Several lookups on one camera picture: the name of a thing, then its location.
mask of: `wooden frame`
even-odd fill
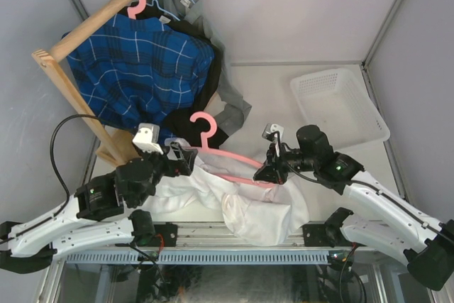
[[[71,33],[66,35],[60,42],[51,47],[49,52],[36,50],[32,53],[33,59],[79,114],[94,115],[59,63],[96,30],[103,26],[105,22],[131,2],[132,0],[110,0],[96,13],[92,14],[71,31]],[[98,157],[103,158],[113,166],[118,166],[137,156],[137,152],[131,143],[132,135],[130,133],[117,130],[110,136],[97,120],[84,120],[101,141],[101,147],[96,151]]]

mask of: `crumpled white fabric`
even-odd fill
[[[177,139],[181,145],[187,145]],[[227,228],[256,246],[275,246],[309,221],[302,190],[293,179],[269,189],[229,182],[211,173],[252,178],[256,170],[230,158],[199,153],[190,177],[163,177],[142,209],[169,213],[194,200],[222,211]]]

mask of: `blue plaid shirt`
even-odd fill
[[[157,18],[115,15],[68,55],[79,92],[93,112],[117,128],[160,125],[189,108],[205,84],[213,49]],[[172,134],[161,128],[160,141]]]

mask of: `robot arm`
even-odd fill
[[[375,248],[407,266],[408,271],[432,290],[441,290],[454,272],[454,221],[443,224],[382,186],[364,167],[348,155],[335,153],[317,126],[298,130],[299,149],[286,150],[279,133],[267,160],[254,180],[282,184],[289,172],[335,190],[366,209],[385,224],[366,221],[340,208],[325,223],[332,246],[343,238]],[[316,180],[301,172],[312,171]]]
[[[135,210],[128,217],[110,223],[104,219],[142,206],[163,176],[189,176],[196,150],[183,150],[177,143],[170,148],[155,143],[154,125],[141,125],[135,144],[142,157],[119,166],[112,173],[95,177],[81,186],[62,206],[24,224],[7,221],[0,225],[0,238],[8,250],[0,251],[0,268],[18,273],[42,270],[52,259],[69,253],[115,243],[146,245],[155,236],[150,212]]]

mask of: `table surface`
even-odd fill
[[[244,126],[233,134],[221,149],[240,153],[249,157],[263,155],[269,141],[261,138],[267,123],[277,123],[284,127],[283,142],[290,147],[297,147],[295,136],[298,128],[307,124],[297,106],[291,89],[290,81],[295,77],[322,70],[346,67],[360,80],[366,92],[362,73],[358,65],[285,65],[285,66],[237,66],[232,67],[233,84],[243,94],[246,101],[252,104],[252,110]],[[216,114],[223,108],[223,102],[216,97],[207,111]],[[348,153],[362,163],[380,183],[398,194],[391,166],[383,143],[376,143],[360,150]],[[103,175],[113,170],[112,166],[97,159],[92,176]],[[366,219],[379,217],[361,206],[354,205],[346,198],[325,187],[298,179],[304,193],[309,216],[312,221],[326,220],[338,207],[352,209]],[[222,213],[193,202],[179,211],[169,214],[154,214],[153,221],[223,221]]]

